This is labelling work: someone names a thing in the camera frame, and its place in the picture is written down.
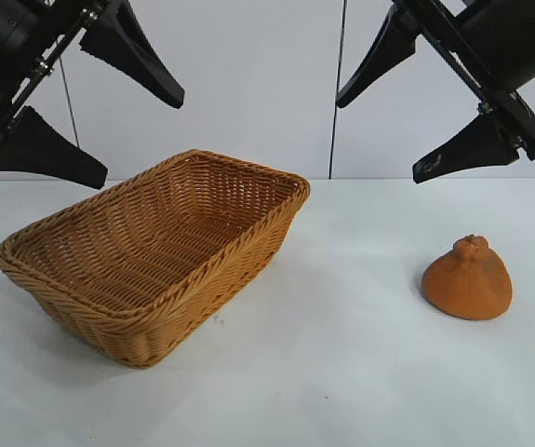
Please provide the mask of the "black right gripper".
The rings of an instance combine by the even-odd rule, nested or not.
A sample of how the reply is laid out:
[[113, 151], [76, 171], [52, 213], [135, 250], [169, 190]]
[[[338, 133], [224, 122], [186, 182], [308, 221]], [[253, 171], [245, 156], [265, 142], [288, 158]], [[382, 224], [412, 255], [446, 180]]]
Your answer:
[[535, 160], [535, 113], [518, 89], [535, 78], [535, 1], [469, 1], [453, 15], [440, 1], [390, 7], [354, 74], [337, 94], [344, 108], [411, 57], [421, 33], [479, 99], [465, 128], [412, 166], [415, 183], [467, 169]]

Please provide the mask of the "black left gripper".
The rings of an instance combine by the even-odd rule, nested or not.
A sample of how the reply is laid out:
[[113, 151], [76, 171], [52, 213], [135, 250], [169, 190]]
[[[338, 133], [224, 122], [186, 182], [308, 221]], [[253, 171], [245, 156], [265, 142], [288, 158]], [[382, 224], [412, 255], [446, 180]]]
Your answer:
[[41, 174], [94, 189], [108, 169], [68, 142], [27, 101], [74, 41], [179, 109], [184, 88], [147, 39], [128, 1], [0, 1], [0, 171]]

